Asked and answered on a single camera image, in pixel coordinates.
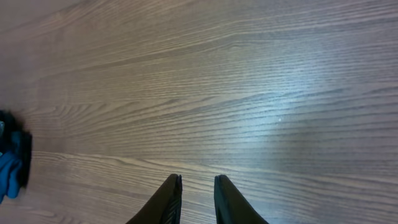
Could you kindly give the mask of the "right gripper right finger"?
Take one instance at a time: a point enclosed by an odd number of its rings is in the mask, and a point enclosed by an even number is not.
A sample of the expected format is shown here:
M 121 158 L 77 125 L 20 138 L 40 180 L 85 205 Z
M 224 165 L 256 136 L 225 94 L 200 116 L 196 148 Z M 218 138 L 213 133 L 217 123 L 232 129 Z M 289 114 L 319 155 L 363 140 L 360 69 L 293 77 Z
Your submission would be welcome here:
M 269 224 L 226 175 L 215 177 L 214 201 L 217 224 Z

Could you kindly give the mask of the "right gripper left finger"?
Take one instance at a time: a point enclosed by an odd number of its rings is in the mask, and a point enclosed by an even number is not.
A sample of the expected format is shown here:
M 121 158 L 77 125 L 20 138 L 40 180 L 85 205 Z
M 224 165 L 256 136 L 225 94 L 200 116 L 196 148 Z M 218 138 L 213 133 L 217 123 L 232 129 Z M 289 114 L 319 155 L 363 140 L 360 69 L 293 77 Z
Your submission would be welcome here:
M 171 174 L 147 203 L 126 224 L 179 224 L 182 176 Z

